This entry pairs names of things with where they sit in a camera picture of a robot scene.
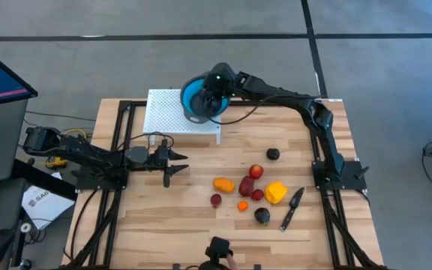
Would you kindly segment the dark green avocado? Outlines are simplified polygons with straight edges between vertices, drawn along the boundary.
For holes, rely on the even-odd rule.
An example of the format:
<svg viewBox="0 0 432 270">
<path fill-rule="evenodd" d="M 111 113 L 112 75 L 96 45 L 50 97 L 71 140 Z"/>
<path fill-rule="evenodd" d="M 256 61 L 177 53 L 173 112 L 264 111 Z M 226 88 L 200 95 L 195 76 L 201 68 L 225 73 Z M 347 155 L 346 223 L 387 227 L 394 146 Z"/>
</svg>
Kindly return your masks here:
<svg viewBox="0 0 432 270">
<path fill-rule="evenodd" d="M 270 211 L 267 208 L 258 208 L 253 215 L 256 222 L 262 225 L 267 225 L 271 219 Z"/>
</svg>

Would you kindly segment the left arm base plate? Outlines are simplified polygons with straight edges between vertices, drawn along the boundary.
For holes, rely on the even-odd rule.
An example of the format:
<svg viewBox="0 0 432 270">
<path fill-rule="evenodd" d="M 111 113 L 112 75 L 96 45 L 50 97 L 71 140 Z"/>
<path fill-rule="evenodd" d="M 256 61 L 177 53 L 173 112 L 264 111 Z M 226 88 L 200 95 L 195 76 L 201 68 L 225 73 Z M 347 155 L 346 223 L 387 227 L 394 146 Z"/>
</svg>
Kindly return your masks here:
<svg viewBox="0 0 432 270">
<path fill-rule="evenodd" d="M 128 181 L 128 173 L 123 169 L 102 170 L 81 166 L 70 173 L 76 177 L 77 190 L 120 191 L 125 189 Z"/>
</svg>

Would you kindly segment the black desk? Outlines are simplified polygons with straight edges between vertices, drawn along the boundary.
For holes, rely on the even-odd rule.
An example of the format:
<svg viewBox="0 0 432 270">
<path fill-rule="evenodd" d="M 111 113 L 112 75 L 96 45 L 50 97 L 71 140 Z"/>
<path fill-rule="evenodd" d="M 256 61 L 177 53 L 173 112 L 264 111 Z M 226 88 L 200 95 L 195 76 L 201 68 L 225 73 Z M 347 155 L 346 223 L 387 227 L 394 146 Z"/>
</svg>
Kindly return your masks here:
<svg viewBox="0 0 432 270">
<path fill-rule="evenodd" d="M 15 160 L 10 177 L 0 181 L 0 230 L 14 231 L 12 243 L 0 262 L 0 270 L 20 264 L 25 235 L 20 232 L 23 220 L 21 202 L 26 186 L 42 188 L 60 197 L 75 201 L 77 195 L 72 184 L 43 172 L 28 163 Z"/>
</svg>

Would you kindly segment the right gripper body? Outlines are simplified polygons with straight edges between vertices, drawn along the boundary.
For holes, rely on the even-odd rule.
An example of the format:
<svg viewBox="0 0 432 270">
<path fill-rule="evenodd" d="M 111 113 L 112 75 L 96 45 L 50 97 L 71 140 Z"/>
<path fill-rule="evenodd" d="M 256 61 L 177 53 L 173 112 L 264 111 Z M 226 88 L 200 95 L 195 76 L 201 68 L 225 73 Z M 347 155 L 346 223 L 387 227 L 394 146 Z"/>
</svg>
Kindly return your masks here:
<svg viewBox="0 0 432 270">
<path fill-rule="evenodd" d="M 222 73 L 204 73 L 202 79 L 202 90 L 200 93 L 206 96 L 205 105 L 221 103 L 224 105 L 225 110 L 229 102 L 228 94 L 230 93 L 229 87 L 232 82 L 232 76 Z"/>
</svg>

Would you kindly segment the yellow bell pepper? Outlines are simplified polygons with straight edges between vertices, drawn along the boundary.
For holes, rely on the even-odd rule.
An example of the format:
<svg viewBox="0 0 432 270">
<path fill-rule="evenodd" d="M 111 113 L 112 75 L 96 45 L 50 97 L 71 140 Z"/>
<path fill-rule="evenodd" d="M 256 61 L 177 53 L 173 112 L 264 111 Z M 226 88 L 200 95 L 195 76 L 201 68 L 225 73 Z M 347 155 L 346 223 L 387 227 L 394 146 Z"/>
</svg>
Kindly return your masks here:
<svg viewBox="0 0 432 270">
<path fill-rule="evenodd" d="M 278 204 L 287 194 L 287 187 L 281 181 L 274 181 L 266 186 L 265 198 L 271 204 Z"/>
</svg>

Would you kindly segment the large dark red fruit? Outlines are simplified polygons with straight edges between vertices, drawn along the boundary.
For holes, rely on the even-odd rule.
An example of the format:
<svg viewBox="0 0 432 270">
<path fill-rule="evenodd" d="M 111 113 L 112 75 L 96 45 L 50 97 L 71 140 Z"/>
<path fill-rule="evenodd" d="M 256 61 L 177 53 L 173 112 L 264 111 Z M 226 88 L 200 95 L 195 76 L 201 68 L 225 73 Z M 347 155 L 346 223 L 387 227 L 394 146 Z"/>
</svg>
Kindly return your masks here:
<svg viewBox="0 0 432 270">
<path fill-rule="evenodd" d="M 240 182 L 238 192 L 242 197 L 249 197 L 254 190 L 254 180 L 246 175 Z"/>
</svg>

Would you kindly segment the white perforated metal rack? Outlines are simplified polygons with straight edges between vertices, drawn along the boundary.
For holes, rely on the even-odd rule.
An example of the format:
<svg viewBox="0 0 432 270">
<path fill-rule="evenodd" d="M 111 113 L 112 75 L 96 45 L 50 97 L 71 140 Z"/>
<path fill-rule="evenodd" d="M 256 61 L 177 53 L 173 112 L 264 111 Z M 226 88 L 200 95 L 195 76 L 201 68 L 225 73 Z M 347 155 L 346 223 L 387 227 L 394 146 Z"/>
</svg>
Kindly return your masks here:
<svg viewBox="0 0 432 270">
<path fill-rule="evenodd" d="M 214 135 L 221 144 L 221 126 L 211 121 L 204 124 L 186 119 L 180 102 L 180 89 L 149 89 L 142 132 L 152 134 Z"/>
</svg>

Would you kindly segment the blue bowl grey rim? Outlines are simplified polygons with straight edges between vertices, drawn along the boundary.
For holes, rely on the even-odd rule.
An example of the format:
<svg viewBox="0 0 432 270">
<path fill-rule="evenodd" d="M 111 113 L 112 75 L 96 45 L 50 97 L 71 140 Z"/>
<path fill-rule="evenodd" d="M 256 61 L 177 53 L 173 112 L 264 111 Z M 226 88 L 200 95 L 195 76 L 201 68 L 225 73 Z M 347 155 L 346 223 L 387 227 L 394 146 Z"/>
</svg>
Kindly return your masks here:
<svg viewBox="0 0 432 270">
<path fill-rule="evenodd" d="M 208 74 L 205 72 L 199 76 L 188 80 L 180 91 L 180 101 L 184 110 L 184 117 L 195 124 L 203 124 L 214 117 L 206 117 L 206 115 L 194 115 L 192 111 L 192 97 L 197 93 L 200 93 L 203 86 L 203 74 Z"/>
</svg>

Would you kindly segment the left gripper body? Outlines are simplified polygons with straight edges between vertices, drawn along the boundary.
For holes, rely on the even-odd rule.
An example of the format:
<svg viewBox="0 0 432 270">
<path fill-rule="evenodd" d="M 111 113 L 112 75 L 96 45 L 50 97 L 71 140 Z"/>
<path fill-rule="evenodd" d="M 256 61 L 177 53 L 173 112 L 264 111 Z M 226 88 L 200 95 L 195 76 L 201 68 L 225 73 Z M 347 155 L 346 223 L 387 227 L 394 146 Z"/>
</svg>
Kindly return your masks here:
<svg viewBox="0 0 432 270">
<path fill-rule="evenodd" d="M 169 156 L 168 141 L 167 139 L 163 139 L 161 144 L 149 157 L 149 166 L 153 170 L 160 170 L 163 172 L 163 186 L 165 188 L 170 186 L 170 168 L 168 167 Z"/>
</svg>

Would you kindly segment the red apple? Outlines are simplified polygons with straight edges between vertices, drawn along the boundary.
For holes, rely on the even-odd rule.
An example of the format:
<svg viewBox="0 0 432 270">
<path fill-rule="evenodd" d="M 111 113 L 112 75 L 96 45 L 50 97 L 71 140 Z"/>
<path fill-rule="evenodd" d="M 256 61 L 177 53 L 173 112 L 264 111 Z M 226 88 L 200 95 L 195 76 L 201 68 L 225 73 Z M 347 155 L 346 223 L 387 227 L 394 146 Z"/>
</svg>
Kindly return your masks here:
<svg viewBox="0 0 432 270">
<path fill-rule="evenodd" d="M 254 164 L 249 168 L 248 175 L 252 179 L 260 179 L 263 176 L 264 168 L 259 164 Z"/>
</svg>

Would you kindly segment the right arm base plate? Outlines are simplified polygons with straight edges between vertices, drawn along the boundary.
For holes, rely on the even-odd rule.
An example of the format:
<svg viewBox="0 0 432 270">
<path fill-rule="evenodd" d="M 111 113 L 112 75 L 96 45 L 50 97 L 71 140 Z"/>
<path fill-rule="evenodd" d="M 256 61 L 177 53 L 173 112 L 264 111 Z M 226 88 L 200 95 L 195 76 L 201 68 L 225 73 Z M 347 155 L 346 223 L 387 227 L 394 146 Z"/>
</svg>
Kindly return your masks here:
<svg viewBox="0 0 432 270">
<path fill-rule="evenodd" d="M 318 189 L 362 191 L 367 188 L 365 173 L 369 170 L 369 167 L 363 168 L 359 161 L 346 161 L 340 177 L 326 172 L 323 161 L 314 161 L 312 170 L 314 185 Z"/>
</svg>

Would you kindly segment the white printed paper sheet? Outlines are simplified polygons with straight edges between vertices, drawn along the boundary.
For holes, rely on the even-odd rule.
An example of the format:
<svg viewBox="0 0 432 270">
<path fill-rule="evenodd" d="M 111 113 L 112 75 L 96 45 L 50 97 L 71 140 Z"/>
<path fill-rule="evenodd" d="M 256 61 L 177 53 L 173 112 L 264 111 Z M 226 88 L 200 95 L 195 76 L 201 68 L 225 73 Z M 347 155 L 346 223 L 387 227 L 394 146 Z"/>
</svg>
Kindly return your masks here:
<svg viewBox="0 0 432 270">
<path fill-rule="evenodd" d="M 39 230 L 45 229 L 73 205 L 73 200 L 35 186 L 29 187 L 22 197 L 25 213 Z"/>
</svg>

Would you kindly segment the orange mango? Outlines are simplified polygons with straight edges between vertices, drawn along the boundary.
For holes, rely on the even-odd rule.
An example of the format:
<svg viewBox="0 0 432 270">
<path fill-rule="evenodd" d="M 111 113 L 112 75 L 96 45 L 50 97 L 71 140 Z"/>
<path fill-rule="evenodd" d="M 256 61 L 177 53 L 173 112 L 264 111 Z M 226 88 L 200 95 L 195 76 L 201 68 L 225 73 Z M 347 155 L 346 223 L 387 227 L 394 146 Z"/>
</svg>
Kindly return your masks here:
<svg viewBox="0 0 432 270">
<path fill-rule="evenodd" d="M 228 178 L 215 178 L 212 184 L 215 190 L 224 193 L 232 193 L 236 189 L 235 183 Z"/>
</svg>

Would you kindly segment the black kitchen knife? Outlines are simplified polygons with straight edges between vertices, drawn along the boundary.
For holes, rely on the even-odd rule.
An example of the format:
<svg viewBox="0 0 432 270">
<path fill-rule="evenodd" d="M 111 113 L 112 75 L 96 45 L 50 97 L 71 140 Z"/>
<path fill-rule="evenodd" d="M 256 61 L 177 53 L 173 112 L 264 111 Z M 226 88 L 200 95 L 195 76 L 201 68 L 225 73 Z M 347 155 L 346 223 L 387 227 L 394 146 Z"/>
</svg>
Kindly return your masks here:
<svg viewBox="0 0 432 270">
<path fill-rule="evenodd" d="M 296 209 L 299 207 L 299 203 L 302 199 L 304 192 L 305 192 L 304 187 L 299 188 L 293 195 L 292 199 L 289 201 L 289 211 L 286 213 L 286 216 L 284 217 L 283 222 L 280 225 L 280 230 L 282 232 L 284 232 L 289 226 L 290 221 L 292 220 Z"/>
</svg>

